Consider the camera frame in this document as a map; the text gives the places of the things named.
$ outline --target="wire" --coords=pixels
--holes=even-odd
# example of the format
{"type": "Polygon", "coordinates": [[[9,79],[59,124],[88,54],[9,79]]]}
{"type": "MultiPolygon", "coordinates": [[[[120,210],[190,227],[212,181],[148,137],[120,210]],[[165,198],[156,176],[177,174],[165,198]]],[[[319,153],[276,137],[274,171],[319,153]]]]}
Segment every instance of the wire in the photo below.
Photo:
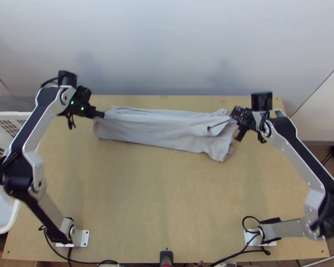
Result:
{"type": "Polygon", "coordinates": [[[256,235],[254,235],[254,236],[253,236],[253,237],[246,243],[246,246],[245,246],[240,252],[237,252],[237,253],[235,253],[235,254],[233,254],[233,255],[230,255],[230,256],[228,256],[228,257],[226,257],[226,258],[224,258],[224,259],[220,259],[220,260],[218,260],[217,262],[214,262],[214,263],[210,264],[210,267],[214,267],[215,265],[218,265],[219,263],[223,263],[223,262],[227,261],[228,259],[235,258],[235,257],[237,257],[237,256],[239,256],[239,255],[241,255],[241,254],[245,254],[245,253],[251,253],[251,252],[264,252],[267,256],[270,255],[271,252],[265,250],[264,247],[260,247],[261,249],[255,249],[255,250],[245,251],[245,250],[248,248],[249,244],[250,244],[250,243],[251,243],[257,236],[259,236],[259,235],[260,235],[260,233],[257,233],[256,235]]]}
{"type": "Polygon", "coordinates": [[[57,252],[57,250],[55,250],[55,249],[53,248],[53,246],[51,245],[51,243],[49,242],[49,239],[48,239],[48,236],[47,236],[47,233],[46,233],[47,228],[46,228],[44,225],[42,225],[40,228],[38,228],[38,230],[39,230],[39,231],[43,231],[43,234],[45,235],[45,238],[46,238],[46,241],[47,241],[47,244],[49,245],[49,247],[53,250],[53,252],[54,252],[58,257],[60,257],[60,258],[62,258],[62,259],[65,259],[65,260],[68,262],[69,267],[72,267],[71,262],[73,262],[73,263],[79,263],[79,264],[97,264],[97,267],[100,266],[101,264],[115,264],[115,265],[116,265],[116,264],[119,264],[117,261],[114,261],[114,260],[111,260],[111,259],[105,259],[105,260],[103,260],[103,261],[101,261],[101,262],[81,262],[81,261],[78,261],[78,260],[71,259],[71,258],[70,258],[70,255],[71,255],[71,253],[72,253],[73,247],[70,247],[70,248],[69,248],[69,250],[68,250],[68,255],[67,255],[67,257],[65,257],[65,256],[59,254],[59,253],[57,252]]]}
{"type": "Polygon", "coordinates": [[[330,150],[322,160],[322,165],[324,166],[332,157],[333,155],[331,155],[331,150],[330,150]]]}
{"type": "Polygon", "coordinates": [[[322,163],[322,165],[325,166],[326,163],[327,163],[332,157],[333,157],[333,156],[329,156],[329,157],[322,163]]]}
{"type": "Polygon", "coordinates": [[[258,223],[260,223],[260,221],[258,219],[256,219],[255,217],[253,217],[253,216],[246,216],[246,217],[244,217],[242,219],[241,223],[242,223],[242,227],[245,229],[245,232],[251,233],[251,234],[258,234],[259,231],[250,231],[250,230],[246,229],[246,227],[245,227],[245,220],[248,219],[248,218],[252,218],[252,219],[256,220],[258,223]]]}

